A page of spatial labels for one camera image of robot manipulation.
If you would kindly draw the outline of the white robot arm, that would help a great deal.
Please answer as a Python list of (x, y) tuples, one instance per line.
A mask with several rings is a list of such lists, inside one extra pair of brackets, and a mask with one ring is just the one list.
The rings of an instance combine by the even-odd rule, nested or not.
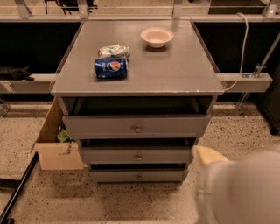
[(240, 161), (196, 146), (198, 224), (280, 224), (280, 148)]

